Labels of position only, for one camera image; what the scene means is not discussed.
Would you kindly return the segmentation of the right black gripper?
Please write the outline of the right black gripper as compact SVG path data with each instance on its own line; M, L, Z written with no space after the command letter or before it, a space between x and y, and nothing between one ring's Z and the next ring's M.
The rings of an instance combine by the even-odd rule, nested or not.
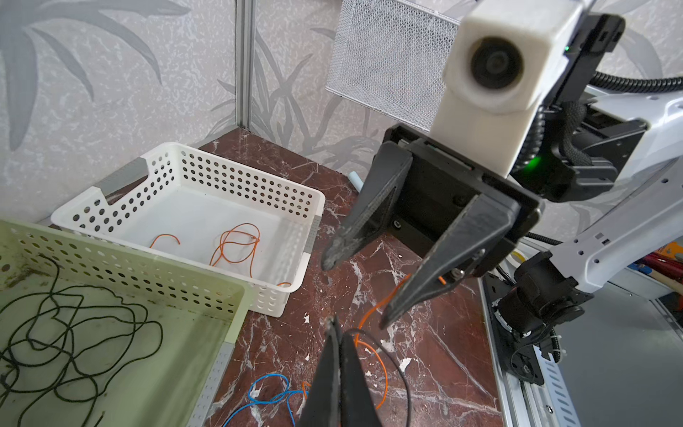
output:
M386 329L417 304L455 289L468 274L481 277L501 263L540 221L544 201L408 126L390 127L383 140L355 205L323 252L321 268L334 269L388 227L423 257L386 305L379 323Z

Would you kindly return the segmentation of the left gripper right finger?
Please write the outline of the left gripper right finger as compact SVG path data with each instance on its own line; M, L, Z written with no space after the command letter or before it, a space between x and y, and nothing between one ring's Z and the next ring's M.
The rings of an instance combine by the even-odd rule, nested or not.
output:
M344 334L340 350L340 425L344 427L381 427L368 390L358 352L350 334Z

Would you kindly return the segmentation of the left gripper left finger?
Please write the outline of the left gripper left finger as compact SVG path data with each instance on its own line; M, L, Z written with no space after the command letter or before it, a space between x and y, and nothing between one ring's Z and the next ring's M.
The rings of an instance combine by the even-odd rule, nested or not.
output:
M325 344L318 361L309 397L303 407L299 426L338 426L341 421L341 339L336 316L325 324Z

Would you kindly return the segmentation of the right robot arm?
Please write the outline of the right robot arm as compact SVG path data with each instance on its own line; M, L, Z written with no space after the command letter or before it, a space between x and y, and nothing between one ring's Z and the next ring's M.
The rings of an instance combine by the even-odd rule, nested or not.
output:
M422 258L381 327L498 267L538 224L545 201L593 199L659 167L583 233L492 284L499 361L540 385L538 357L560 359L554 327L582 316L617 272L681 235L682 81L600 73L625 21L591 7L478 3L457 30L430 131L386 132L321 258L332 270L384 233Z

